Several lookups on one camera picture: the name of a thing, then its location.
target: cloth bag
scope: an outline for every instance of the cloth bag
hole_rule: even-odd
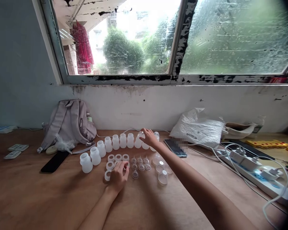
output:
[[[97,131],[94,123],[87,120],[86,113],[89,113],[89,110],[84,101],[60,101],[52,112],[50,122],[43,123],[45,137],[37,152],[41,153],[53,145],[56,134],[59,134],[63,141],[75,140],[76,143],[93,147],[95,142],[92,141]]]

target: window frame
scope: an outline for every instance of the window frame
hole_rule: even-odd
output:
[[[62,85],[203,85],[203,84],[267,84],[272,77],[288,77],[288,65],[279,74],[214,74],[180,75],[183,57],[188,46],[197,0],[181,0],[176,22],[168,74],[149,75],[69,75],[59,27],[52,5],[52,0],[36,0],[40,5],[52,52]]]

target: white bottle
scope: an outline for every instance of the white bottle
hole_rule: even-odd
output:
[[[119,138],[118,138],[118,135],[113,135],[112,136],[112,146],[113,146],[113,149],[114,150],[118,150],[119,149]]]
[[[129,133],[128,134],[128,137],[127,137],[127,147],[132,149],[134,147],[134,136],[132,133]]]
[[[127,138],[126,138],[126,134],[121,134],[119,137],[119,147],[121,147],[122,149],[127,147]]]
[[[140,132],[138,133],[138,135],[137,135],[137,138],[135,139],[134,146],[135,146],[137,149],[141,148],[141,146],[142,146],[142,141],[140,140],[139,137],[144,137],[143,131],[140,131]]]
[[[113,150],[112,141],[110,137],[105,138],[105,148],[106,148],[106,152],[112,152]]]
[[[249,136],[250,138],[254,138],[254,139],[257,138],[257,133],[260,131],[260,129],[265,124],[265,118],[266,118],[266,116],[262,116],[262,115],[259,115],[257,117],[257,120],[254,122],[256,124],[256,126],[255,126],[252,134]]]
[[[157,138],[157,140],[159,141],[159,139],[160,139],[159,133],[158,133],[158,132],[154,132],[154,135],[155,135],[155,137]],[[156,150],[155,150],[153,147],[150,147],[150,149],[151,149],[152,151],[156,152]]]
[[[90,116],[90,113],[86,113],[86,118],[87,118],[88,121],[93,122],[93,119]]]
[[[103,143],[103,141],[97,142],[97,148],[99,151],[99,156],[104,157],[106,155],[106,147],[105,147],[105,144]]]
[[[147,150],[147,149],[149,149],[149,145],[142,142],[142,148]]]
[[[92,159],[92,164],[93,165],[99,165],[101,162],[101,157],[99,156],[99,151],[97,147],[92,147],[91,148],[91,153],[90,157]]]
[[[89,173],[93,169],[91,158],[87,153],[82,153],[80,155],[80,164],[82,165],[82,171],[84,173]]]

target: window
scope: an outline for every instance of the window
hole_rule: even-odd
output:
[[[198,1],[181,74],[278,74],[287,64],[282,1]]]
[[[288,76],[282,0],[41,0],[41,6],[63,84],[268,83]]]

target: white wall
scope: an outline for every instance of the white wall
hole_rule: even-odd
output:
[[[88,103],[98,129],[170,130],[193,107],[233,122],[266,115],[267,132],[288,126],[288,86],[57,86],[32,2],[0,1],[0,124],[40,127],[72,98]]]

